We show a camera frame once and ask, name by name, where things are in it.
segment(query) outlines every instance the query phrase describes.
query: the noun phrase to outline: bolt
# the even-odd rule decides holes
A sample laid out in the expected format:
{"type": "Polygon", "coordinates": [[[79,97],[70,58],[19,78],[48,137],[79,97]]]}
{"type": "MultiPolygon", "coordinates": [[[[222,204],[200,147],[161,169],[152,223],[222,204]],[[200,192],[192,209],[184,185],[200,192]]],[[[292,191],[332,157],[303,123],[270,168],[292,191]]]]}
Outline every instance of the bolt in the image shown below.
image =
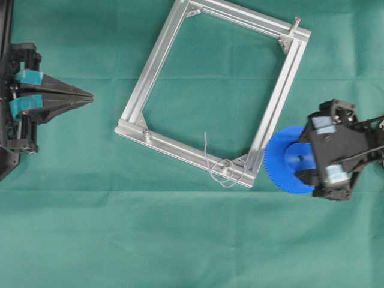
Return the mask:
{"type": "Polygon", "coordinates": [[[147,139],[147,140],[149,140],[151,138],[151,135],[150,135],[148,129],[143,130],[143,135],[144,135],[145,139],[147,139]]]}
{"type": "Polygon", "coordinates": [[[291,26],[291,29],[289,31],[289,35],[292,36],[295,33],[295,30],[298,28],[300,22],[301,22],[301,18],[296,16],[295,17],[295,22],[293,23],[293,25],[291,26]]]}
{"type": "Polygon", "coordinates": [[[340,117],[338,116],[338,115],[335,115],[334,116],[334,124],[338,124],[338,123],[340,123],[341,121],[340,121],[340,117]]]}

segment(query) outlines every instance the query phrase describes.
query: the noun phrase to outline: gear teeth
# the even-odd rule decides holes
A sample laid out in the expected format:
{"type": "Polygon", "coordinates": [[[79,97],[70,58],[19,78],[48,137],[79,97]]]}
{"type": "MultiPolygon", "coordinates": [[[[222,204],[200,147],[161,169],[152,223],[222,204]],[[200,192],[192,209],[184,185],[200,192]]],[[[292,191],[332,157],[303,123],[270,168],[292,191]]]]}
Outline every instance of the gear teeth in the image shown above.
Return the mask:
{"type": "Polygon", "coordinates": [[[292,194],[307,194],[313,187],[303,184],[285,163],[286,149],[297,142],[303,127],[288,127],[276,133],[265,148],[264,167],[272,182],[292,194]]]}

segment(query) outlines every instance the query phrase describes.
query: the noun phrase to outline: wire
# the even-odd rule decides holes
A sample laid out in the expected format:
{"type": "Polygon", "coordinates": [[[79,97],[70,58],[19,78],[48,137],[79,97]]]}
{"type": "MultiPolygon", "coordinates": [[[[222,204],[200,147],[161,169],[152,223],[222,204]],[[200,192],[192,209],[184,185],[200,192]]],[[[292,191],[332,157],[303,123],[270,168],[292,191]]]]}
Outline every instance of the wire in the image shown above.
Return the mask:
{"type": "Polygon", "coordinates": [[[220,183],[221,186],[223,186],[224,188],[232,188],[233,186],[235,186],[239,181],[241,181],[241,179],[244,177],[245,175],[245,171],[247,170],[247,164],[246,162],[242,159],[241,161],[244,162],[244,169],[242,171],[242,175],[240,176],[239,179],[237,179],[236,181],[234,181],[232,184],[230,185],[225,185],[225,183],[228,183],[229,181],[231,181],[231,178],[233,177],[233,174],[235,172],[235,165],[233,163],[233,161],[229,160],[229,159],[223,159],[219,162],[216,162],[216,164],[214,164],[212,167],[209,165],[209,161],[208,161],[208,156],[206,154],[206,149],[208,147],[208,138],[207,138],[207,135],[206,135],[206,132],[204,132],[204,140],[205,140],[205,145],[204,145],[204,157],[205,157],[205,161],[206,161],[206,166],[208,168],[208,171],[209,171],[209,174],[211,175],[211,178],[215,181],[215,182],[218,182],[220,183]],[[230,176],[225,179],[225,180],[219,180],[216,178],[216,176],[214,175],[214,170],[217,166],[219,165],[222,165],[224,163],[230,163],[230,167],[232,169],[231,171],[231,174],[230,176]]]}
{"type": "Polygon", "coordinates": [[[366,154],[369,154],[369,153],[372,153],[372,152],[375,152],[375,151],[381,150],[381,149],[384,149],[384,145],[376,147],[376,148],[373,148],[373,149],[370,149],[368,151],[361,152],[359,154],[355,154],[355,155],[353,155],[351,157],[347,157],[347,158],[343,158],[343,159],[340,159],[340,160],[336,160],[336,161],[334,161],[334,163],[340,163],[340,162],[345,162],[345,161],[353,160],[355,158],[359,158],[361,156],[364,156],[366,154]]]}
{"type": "Polygon", "coordinates": [[[354,123],[352,124],[353,127],[357,126],[357,127],[362,127],[362,126],[365,126],[365,125],[368,125],[368,124],[371,124],[371,123],[374,123],[374,122],[378,122],[380,120],[384,120],[384,115],[383,116],[379,116],[379,117],[376,117],[376,118],[373,118],[373,119],[369,119],[369,120],[366,120],[364,122],[357,122],[357,123],[354,123]]]}

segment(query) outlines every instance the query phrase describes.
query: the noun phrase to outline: green tablecloth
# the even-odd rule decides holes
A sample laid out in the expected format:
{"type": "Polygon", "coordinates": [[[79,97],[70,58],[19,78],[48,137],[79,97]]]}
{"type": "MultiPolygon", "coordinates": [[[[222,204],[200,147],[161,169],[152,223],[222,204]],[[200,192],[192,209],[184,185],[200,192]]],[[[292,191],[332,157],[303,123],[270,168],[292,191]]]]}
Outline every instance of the green tablecloth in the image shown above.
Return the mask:
{"type": "MultiPolygon", "coordinates": [[[[234,0],[312,30],[278,127],[318,104],[384,114],[382,0],[234,0]]],[[[95,95],[38,128],[37,155],[0,184],[0,287],[383,287],[384,169],[351,202],[253,189],[123,139],[113,129],[173,0],[16,0],[12,41],[41,70],[95,95]]],[[[284,56],[275,40],[188,19],[144,114],[151,129],[235,158],[250,146],[284,56]]]]}

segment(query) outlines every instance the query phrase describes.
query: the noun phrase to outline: blue gear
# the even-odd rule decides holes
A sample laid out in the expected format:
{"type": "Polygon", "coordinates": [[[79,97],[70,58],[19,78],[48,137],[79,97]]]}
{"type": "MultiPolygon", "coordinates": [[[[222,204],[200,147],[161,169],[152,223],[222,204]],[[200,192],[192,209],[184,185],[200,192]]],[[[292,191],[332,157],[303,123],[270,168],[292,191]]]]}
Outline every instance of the blue gear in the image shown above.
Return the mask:
{"type": "Polygon", "coordinates": [[[307,186],[296,172],[315,169],[311,145],[298,143],[303,127],[288,127],[275,134],[269,141],[264,156],[265,169],[280,189],[292,194],[308,194],[314,187],[307,186]]]}

